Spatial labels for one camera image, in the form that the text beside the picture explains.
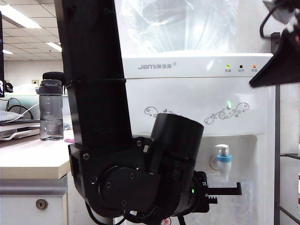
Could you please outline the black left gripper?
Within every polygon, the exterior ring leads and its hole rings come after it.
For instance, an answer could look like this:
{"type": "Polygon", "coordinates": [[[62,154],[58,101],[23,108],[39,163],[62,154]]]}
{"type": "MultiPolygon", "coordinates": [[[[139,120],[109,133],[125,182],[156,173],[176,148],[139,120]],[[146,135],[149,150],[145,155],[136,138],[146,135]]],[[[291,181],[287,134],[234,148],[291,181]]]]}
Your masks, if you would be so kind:
{"type": "Polygon", "coordinates": [[[197,171],[194,172],[194,190],[194,213],[207,213],[209,204],[218,204],[218,198],[209,195],[242,195],[240,182],[236,183],[236,187],[208,187],[205,173],[197,171]]]}

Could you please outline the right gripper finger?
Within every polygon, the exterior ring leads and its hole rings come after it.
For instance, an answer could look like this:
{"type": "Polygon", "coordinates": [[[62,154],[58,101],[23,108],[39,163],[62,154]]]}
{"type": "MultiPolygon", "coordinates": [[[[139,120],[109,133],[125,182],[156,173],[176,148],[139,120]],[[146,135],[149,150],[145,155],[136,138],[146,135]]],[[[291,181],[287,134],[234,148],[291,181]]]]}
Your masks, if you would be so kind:
{"type": "Polygon", "coordinates": [[[300,81],[300,34],[284,30],[278,50],[249,81],[253,88],[300,81]]]}

